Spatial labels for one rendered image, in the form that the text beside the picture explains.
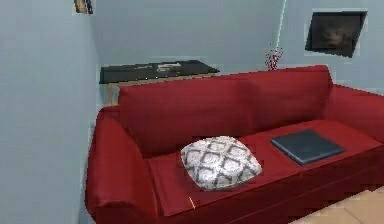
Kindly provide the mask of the red sofa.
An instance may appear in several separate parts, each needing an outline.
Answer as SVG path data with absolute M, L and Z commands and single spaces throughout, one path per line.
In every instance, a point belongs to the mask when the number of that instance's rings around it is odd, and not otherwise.
M 300 165 L 270 142 L 306 129 L 344 152 Z M 217 136 L 241 141 L 262 172 L 228 190 L 198 187 L 181 149 Z M 382 186 L 384 96 L 315 65 L 122 87 L 97 115 L 85 204 L 95 224 L 289 224 Z

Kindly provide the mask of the black top wooden table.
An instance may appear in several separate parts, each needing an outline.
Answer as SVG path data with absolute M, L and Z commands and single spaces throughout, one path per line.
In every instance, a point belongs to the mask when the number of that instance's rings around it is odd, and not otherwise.
M 180 63 L 182 68 L 176 72 L 158 72 L 159 64 Z M 137 85 L 163 80 L 179 80 L 192 77 L 208 77 L 218 73 L 217 68 L 211 67 L 199 60 L 157 62 L 133 65 L 102 66 L 99 75 L 99 84 L 103 86 L 103 102 L 106 105 L 117 103 L 117 88 L 120 85 Z

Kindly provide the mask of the dark framed wall picture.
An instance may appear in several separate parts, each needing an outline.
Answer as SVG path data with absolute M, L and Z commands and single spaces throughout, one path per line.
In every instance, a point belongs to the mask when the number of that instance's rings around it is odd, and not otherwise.
M 352 58 L 367 11 L 314 12 L 306 51 Z

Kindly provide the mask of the small brown framed wall picture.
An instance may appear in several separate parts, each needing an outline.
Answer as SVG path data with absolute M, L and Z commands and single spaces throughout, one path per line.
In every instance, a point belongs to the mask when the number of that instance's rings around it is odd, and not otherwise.
M 91 0 L 74 0 L 75 10 L 81 14 L 92 14 L 93 6 Z

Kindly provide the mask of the white object on table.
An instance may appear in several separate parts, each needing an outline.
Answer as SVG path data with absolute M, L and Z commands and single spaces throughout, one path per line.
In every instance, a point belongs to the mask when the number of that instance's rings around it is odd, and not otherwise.
M 171 63 L 171 64 L 159 64 L 157 66 L 158 72 L 176 72 L 180 71 L 182 65 L 180 63 Z

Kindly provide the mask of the dark grey closed laptop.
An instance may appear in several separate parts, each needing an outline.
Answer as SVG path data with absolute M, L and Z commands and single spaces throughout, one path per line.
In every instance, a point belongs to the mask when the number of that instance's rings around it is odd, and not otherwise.
M 344 152 L 340 145 L 311 129 L 278 136 L 272 138 L 270 142 L 300 165 L 310 164 Z

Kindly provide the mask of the white grey patterned pillow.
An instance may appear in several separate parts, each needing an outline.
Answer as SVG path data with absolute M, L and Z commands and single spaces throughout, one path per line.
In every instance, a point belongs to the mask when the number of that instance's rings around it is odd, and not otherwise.
M 188 144 L 181 149 L 181 161 L 193 182 L 206 191 L 236 187 L 263 170 L 250 149 L 230 136 Z

